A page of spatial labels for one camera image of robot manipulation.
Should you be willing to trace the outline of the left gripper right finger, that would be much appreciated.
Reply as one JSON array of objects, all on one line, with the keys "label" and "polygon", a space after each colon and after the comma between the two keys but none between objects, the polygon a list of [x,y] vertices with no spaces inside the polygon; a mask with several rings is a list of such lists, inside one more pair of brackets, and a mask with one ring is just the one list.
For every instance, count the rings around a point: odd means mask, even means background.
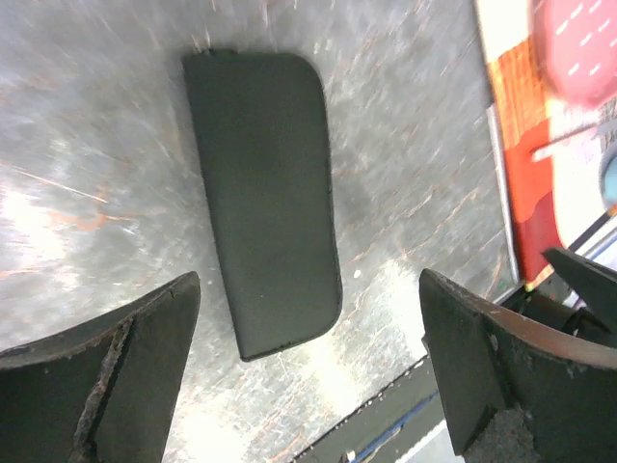
[{"label": "left gripper right finger", "polygon": [[616,459],[616,350],[493,304],[425,269],[419,300],[452,447],[496,419],[523,425],[543,462]]}]

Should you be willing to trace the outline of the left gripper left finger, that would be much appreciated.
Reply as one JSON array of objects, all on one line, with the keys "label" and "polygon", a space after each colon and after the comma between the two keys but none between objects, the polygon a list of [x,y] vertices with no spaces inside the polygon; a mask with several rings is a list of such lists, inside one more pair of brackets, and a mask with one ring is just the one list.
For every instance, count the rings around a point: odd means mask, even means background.
[{"label": "left gripper left finger", "polygon": [[185,273],[1,354],[4,462],[159,462],[201,304]]}]

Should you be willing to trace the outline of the black zippered tool case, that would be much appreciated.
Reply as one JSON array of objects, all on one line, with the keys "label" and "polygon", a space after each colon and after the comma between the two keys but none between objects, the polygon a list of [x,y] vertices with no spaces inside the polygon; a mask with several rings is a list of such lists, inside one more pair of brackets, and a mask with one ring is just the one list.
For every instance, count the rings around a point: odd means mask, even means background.
[{"label": "black zippered tool case", "polygon": [[318,71],[293,53],[229,50],[182,67],[240,358],[322,336],[342,285]]}]

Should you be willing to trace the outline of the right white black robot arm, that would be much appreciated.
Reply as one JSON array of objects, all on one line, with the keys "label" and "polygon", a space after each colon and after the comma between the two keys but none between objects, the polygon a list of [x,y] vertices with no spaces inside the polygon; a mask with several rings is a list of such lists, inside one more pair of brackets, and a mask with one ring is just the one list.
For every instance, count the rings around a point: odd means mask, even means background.
[{"label": "right white black robot arm", "polygon": [[502,306],[576,338],[616,346],[616,271],[571,250],[543,253],[553,273],[520,288]]}]

